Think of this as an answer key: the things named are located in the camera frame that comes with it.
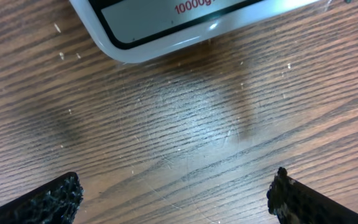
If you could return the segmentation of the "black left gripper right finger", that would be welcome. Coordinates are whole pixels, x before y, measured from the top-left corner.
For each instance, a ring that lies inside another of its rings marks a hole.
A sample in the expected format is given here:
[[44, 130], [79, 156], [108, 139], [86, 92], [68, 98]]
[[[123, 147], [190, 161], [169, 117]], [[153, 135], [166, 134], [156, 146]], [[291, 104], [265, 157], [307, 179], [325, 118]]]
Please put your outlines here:
[[358, 224], [358, 213], [288, 176], [279, 167], [267, 191], [268, 212], [281, 224]]

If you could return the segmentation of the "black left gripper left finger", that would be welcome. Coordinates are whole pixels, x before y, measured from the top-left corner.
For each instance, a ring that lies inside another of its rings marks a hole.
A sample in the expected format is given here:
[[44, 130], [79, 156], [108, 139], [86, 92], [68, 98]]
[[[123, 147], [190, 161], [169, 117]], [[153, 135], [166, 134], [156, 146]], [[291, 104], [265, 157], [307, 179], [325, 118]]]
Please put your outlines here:
[[0, 207], [1, 224], [72, 224], [83, 200], [83, 188], [75, 172], [20, 196]]

